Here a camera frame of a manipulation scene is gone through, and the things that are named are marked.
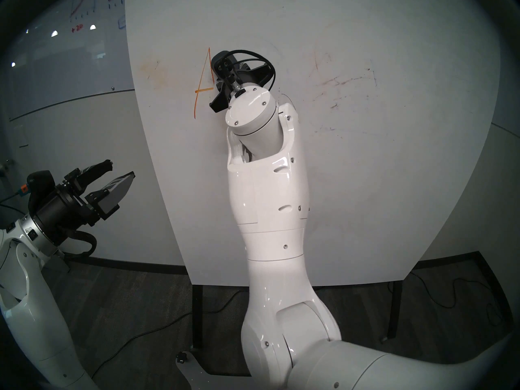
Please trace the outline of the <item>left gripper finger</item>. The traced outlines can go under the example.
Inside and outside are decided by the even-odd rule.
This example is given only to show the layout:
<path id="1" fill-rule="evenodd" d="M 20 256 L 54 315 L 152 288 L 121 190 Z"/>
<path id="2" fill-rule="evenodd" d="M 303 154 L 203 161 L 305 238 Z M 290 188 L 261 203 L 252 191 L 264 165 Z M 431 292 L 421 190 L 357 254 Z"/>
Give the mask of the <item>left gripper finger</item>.
<path id="1" fill-rule="evenodd" d="M 91 183 L 112 170 L 113 162 L 105 160 L 84 169 L 74 169 L 64 177 L 63 183 L 71 187 L 72 190 L 86 190 Z"/>
<path id="2" fill-rule="evenodd" d="M 134 172 L 119 176 L 102 189 L 89 193 L 85 200 L 103 220 L 119 209 L 119 202 L 126 196 L 135 178 Z"/>

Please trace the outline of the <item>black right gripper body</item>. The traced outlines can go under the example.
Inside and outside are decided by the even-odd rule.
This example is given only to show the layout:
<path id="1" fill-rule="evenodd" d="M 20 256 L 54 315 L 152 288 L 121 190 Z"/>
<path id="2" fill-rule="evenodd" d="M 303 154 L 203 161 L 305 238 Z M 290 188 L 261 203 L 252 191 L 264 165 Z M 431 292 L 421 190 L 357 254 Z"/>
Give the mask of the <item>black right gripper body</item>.
<path id="1" fill-rule="evenodd" d="M 222 93 L 225 94 L 235 94 L 246 86 L 260 86 L 260 79 L 258 79 L 249 68 L 238 68 L 237 66 L 225 67 L 222 65 Z M 229 84 L 226 79 L 227 76 L 232 76 L 234 81 L 236 82 L 233 85 L 233 82 Z"/>

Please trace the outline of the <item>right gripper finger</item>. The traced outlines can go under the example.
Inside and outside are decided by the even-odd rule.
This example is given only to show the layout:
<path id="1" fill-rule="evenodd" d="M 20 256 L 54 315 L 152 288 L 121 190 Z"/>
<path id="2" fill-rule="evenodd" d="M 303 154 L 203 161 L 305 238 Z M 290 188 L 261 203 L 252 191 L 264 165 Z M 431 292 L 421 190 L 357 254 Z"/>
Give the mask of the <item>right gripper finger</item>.
<path id="1" fill-rule="evenodd" d="M 218 93 L 210 103 L 210 108 L 214 113 L 219 113 L 228 109 L 232 93 L 232 89 L 225 84 L 218 85 L 217 88 L 219 88 Z"/>
<path id="2" fill-rule="evenodd" d="M 252 81 L 258 86 L 264 87 L 269 81 L 273 87 L 275 82 L 275 68 L 271 62 L 265 62 L 262 66 L 252 69 Z"/>

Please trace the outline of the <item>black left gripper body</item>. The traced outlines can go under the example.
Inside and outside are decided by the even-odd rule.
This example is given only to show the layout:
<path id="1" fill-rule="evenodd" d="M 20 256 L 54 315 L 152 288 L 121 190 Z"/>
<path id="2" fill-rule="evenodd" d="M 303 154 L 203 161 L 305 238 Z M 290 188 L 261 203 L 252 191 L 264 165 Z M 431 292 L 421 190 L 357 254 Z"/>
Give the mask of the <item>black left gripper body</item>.
<path id="1" fill-rule="evenodd" d="M 73 239 L 97 247 L 97 239 L 79 231 L 83 225 L 94 226 L 100 218 L 85 199 L 65 185 L 40 188 L 34 191 L 34 222 L 55 246 Z"/>

